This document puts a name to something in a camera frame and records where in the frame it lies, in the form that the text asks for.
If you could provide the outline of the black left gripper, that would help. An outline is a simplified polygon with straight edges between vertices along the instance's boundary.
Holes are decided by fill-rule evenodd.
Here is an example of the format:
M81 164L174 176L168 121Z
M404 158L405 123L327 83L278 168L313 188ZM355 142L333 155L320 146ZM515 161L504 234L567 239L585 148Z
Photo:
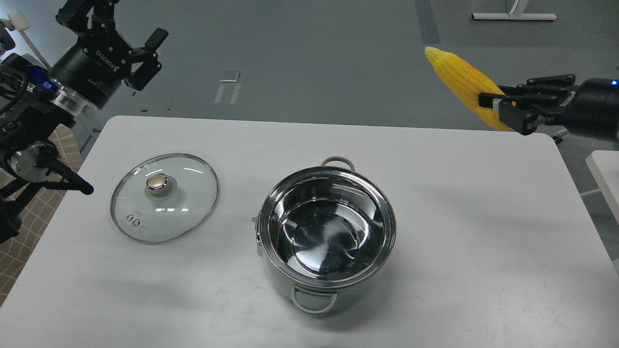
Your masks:
M78 36L52 66L49 76L101 110L121 85L142 91L162 69L157 49L169 33L157 27L144 46L131 48L117 31L118 0L68 0L55 20ZM126 73L138 64L135 71Z

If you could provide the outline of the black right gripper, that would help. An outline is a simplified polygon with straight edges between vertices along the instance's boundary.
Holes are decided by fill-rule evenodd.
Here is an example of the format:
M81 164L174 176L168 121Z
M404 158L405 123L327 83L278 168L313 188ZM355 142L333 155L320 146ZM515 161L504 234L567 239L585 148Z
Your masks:
M498 120L511 130L528 136L540 125L560 125L578 136L618 141L619 86L617 79L590 78L559 107L575 87L568 73L530 78L515 86L498 86L505 93L480 93L478 106L498 113Z

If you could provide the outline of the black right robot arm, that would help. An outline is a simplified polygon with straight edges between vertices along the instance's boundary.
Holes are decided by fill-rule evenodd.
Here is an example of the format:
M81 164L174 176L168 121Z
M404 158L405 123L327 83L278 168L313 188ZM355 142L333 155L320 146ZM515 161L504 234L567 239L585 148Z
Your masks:
M498 121L522 136L541 125L560 126L568 134L617 143L617 79L590 78L575 84L572 73L530 78L499 93L478 93L477 106L498 113Z

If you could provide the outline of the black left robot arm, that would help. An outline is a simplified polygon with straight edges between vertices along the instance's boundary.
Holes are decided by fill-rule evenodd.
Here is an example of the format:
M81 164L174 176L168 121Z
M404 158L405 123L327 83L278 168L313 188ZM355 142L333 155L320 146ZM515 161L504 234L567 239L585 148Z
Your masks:
M53 65L32 47L40 65L11 53L1 62L1 167L13 180L1 188L1 241L18 236L20 214L45 188L93 193L62 163L49 137L71 128L84 108L102 109L121 83L141 91L162 69L158 49L169 33L156 28L142 47L118 33L115 0L69 0L56 14L77 35Z

